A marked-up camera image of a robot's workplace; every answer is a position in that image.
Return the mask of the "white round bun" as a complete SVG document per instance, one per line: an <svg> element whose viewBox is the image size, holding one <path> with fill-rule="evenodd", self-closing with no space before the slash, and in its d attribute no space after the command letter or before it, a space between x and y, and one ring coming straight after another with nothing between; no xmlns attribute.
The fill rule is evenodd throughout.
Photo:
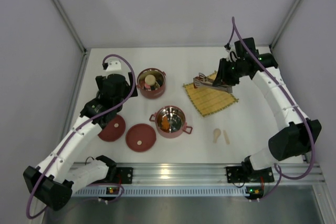
<svg viewBox="0 0 336 224"><path fill-rule="evenodd" d="M144 80L145 80L145 83L149 86L154 86L156 83L156 78L152 74L147 75Z"/></svg>

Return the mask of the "black sushi roll with orange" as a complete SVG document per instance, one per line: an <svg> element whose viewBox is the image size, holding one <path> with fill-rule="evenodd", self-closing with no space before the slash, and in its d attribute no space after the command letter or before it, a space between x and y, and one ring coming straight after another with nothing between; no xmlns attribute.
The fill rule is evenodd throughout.
<svg viewBox="0 0 336 224"><path fill-rule="evenodd" d="M162 80L161 79L156 79L156 82L158 83L158 85L162 85L163 84L163 82L162 82Z"/></svg>

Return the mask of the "metal tongs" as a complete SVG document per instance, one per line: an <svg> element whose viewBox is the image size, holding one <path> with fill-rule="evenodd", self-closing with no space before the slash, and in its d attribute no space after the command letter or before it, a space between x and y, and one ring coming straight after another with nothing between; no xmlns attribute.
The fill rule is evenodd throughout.
<svg viewBox="0 0 336 224"><path fill-rule="evenodd" d="M225 84L220 84L219 86L214 86L213 85L214 80L207 77L203 73L199 73L198 76L194 77L193 78L193 85L194 85L194 82L200 85L199 88L208 88L208 89L222 91L222 92L226 92L226 93L230 93L230 94L233 92L233 88L231 86L228 86L228 85L225 85Z"/></svg>

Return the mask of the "dark red lid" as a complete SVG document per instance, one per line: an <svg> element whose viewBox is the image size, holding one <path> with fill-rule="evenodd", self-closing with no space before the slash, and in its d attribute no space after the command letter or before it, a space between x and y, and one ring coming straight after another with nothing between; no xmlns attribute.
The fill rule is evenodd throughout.
<svg viewBox="0 0 336 224"><path fill-rule="evenodd" d="M136 124L127 131L125 141L129 149L146 152L155 144L156 132L148 124Z"/></svg>
<svg viewBox="0 0 336 224"><path fill-rule="evenodd" d="M125 132L126 123L122 116L116 117L98 134L98 137L105 142L115 142Z"/></svg>

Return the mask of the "orange fried food piece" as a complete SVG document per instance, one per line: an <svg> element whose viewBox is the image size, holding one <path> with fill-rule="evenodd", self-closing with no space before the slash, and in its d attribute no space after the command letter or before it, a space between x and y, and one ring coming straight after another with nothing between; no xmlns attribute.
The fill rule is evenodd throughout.
<svg viewBox="0 0 336 224"><path fill-rule="evenodd" d="M169 129L170 129L170 123L169 123L167 117L162 117L161 130L168 131Z"/></svg>

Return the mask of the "pink steel-lined pot with handles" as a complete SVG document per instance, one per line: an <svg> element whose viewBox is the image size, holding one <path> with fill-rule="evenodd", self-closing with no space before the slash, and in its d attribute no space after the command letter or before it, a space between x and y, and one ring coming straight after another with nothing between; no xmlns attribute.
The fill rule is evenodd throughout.
<svg viewBox="0 0 336 224"><path fill-rule="evenodd" d="M161 130L162 117L167 117L170 123L170 129L168 131ZM158 133L164 138L176 138L182 133L191 134L193 132L193 127L186 122L184 112L173 105L160 108L150 116L149 121L155 123Z"/></svg>

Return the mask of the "brown eel slice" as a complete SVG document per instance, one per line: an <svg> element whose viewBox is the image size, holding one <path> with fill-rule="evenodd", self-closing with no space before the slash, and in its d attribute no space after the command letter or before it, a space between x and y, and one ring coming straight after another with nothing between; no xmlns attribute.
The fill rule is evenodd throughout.
<svg viewBox="0 0 336 224"><path fill-rule="evenodd" d="M197 89L199 87L200 87L200 85L194 82L194 88Z"/></svg>

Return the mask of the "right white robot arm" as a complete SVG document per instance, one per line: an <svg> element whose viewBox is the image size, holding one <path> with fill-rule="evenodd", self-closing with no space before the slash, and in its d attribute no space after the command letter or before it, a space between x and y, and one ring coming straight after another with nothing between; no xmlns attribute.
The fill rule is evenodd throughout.
<svg viewBox="0 0 336 224"><path fill-rule="evenodd" d="M239 84L242 77L250 77L269 105L278 133L268 140L261 151L242 162L249 178L269 169L273 164L291 157L312 152L322 130L319 120L311 120L300 109L284 83L273 54L260 54L252 37L226 44L227 58L219 61L214 87L226 91Z"/></svg>

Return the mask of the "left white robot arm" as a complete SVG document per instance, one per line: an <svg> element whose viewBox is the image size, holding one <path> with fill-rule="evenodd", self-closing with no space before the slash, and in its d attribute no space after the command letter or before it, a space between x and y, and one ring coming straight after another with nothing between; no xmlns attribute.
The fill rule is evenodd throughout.
<svg viewBox="0 0 336 224"><path fill-rule="evenodd" d="M80 111L73 128L48 157L36 167L28 166L23 177L30 198L36 197L54 211L63 208L78 190L96 182L112 183L116 163L101 155L90 164L70 171L79 154L121 111L130 97L136 97L135 75L97 76L97 96Z"/></svg>

